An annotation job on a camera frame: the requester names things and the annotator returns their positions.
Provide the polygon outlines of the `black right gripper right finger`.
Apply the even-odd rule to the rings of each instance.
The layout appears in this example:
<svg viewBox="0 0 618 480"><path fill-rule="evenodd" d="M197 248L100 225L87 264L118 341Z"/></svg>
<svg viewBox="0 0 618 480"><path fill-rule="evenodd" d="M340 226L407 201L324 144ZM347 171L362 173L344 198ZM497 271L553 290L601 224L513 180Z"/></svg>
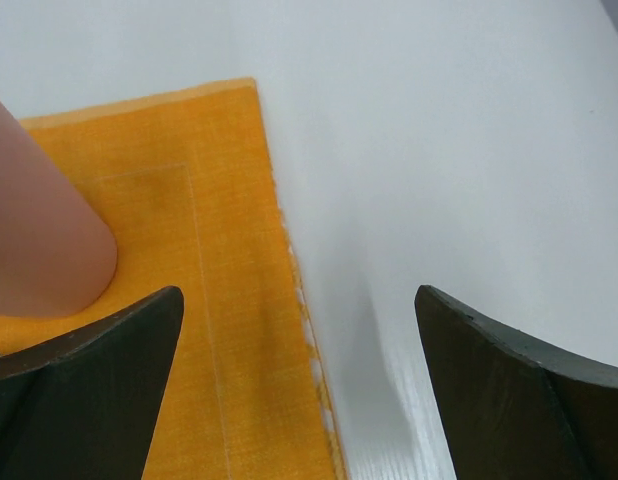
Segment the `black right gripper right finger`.
<svg viewBox="0 0 618 480"><path fill-rule="evenodd" d="M415 312L459 479L618 479L618 367L419 287Z"/></svg>

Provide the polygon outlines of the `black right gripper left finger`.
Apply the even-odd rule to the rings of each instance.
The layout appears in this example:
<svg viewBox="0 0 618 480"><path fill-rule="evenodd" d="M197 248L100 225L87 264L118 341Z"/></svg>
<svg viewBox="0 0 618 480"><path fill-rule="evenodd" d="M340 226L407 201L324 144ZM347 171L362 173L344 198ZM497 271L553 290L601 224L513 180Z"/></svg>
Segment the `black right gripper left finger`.
<svg viewBox="0 0 618 480"><path fill-rule="evenodd" d="M141 478L183 316L168 286L0 356L0 479Z"/></svg>

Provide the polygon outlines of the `pink plastic cup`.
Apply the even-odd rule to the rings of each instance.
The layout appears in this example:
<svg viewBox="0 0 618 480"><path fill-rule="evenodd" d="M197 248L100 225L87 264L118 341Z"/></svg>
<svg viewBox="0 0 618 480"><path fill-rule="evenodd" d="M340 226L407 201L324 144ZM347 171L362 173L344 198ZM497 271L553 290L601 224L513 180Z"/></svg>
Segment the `pink plastic cup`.
<svg viewBox="0 0 618 480"><path fill-rule="evenodd" d="M109 227L0 102L0 316L77 313L116 265Z"/></svg>

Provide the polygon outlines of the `orange Mickey Mouse placemat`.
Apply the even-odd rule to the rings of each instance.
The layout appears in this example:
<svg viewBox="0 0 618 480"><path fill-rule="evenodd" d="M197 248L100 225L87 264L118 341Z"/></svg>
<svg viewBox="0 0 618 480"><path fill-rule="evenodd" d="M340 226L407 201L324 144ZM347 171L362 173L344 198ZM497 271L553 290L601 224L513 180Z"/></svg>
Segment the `orange Mickey Mouse placemat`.
<svg viewBox="0 0 618 480"><path fill-rule="evenodd" d="M118 266L79 314L0 317L0 353L178 286L183 327L144 477L344 478L255 82L214 82L23 126L108 223Z"/></svg>

